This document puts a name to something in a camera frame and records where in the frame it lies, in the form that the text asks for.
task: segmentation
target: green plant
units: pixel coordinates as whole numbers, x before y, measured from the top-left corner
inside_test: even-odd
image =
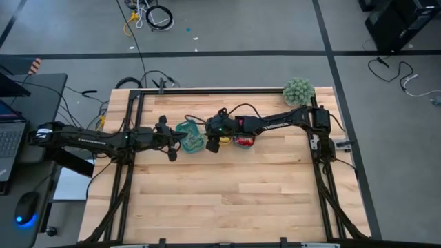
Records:
[[[308,105],[315,90],[309,79],[293,78],[285,85],[283,97],[285,102],[292,105]]]

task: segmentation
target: wooden tabletop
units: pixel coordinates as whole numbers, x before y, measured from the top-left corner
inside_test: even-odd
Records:
[[[120,127],[128,93],[113,90],[106,132]],[[340,119],[332,87],[317,87],[316,98]],[[148,95],[141,126],[153,126],[159,116],[166,115],[167,125],[175,128],[185,114],[207,119],[222,107],[230,110],[241,103],[251,103],[261,116],[292,109],[281,94]],[[255,115],[249,107],[234,114]],[[345,137],[334,120],[331,137]],[[352,163],[349,153],[337,151],[336,156]],[[94,174],[108,162],[98,160]],[[87,238],[106,213],[115,168],[110,165],[92,183],[79,240]],[[332,168],[341,207],[369,236],[354,170],[341,162],[332,163]],[[338,237],[334,212],[328,209]],[[113,238],[118,223],[119,213]],[[159,238],[166,238],[167,243],[279,242],[280,237],[289,242],[326,241],[307,135],[299,127],[263,132],[251,149],[231,143],[221,146],[217,154],[181,150],[175,162],[162,152],[136,155],[124,243],[158,243]]]

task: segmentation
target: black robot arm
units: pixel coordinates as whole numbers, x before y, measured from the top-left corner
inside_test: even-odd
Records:
[[[162,150],[168,147],[167,154],[171,161],[176,160],[174,145],[187,136],[166,126],[165,116],[159,118],[155,128],[138,127],[113,134],[85,130],[61,122],[42,124],[29,135],[29,143],[45,148],[77,147],[92,153],[104,153],[112,160],[128,163],[129,154],[148,149]]]
[[[309,125],[309,121],[307,121],[310,117],[312,118],[312,125]],[[301,127],[306,132],[317,135],[320,157],[326,161],[335,160],[334,142],[329,138],[331,119],[329,111],[323,107],[305,106],[262,118],[257,116],[235,116],[234,119],[231,119],[227,110],[223,108],[216,116],[208,119],[205,123],[205,131],[208,136],[206,148],[209,151],[218,152],[219,141],[222,137],[252,138],[252,142],[254,142],[255,137],[264,131],[289,126]]]

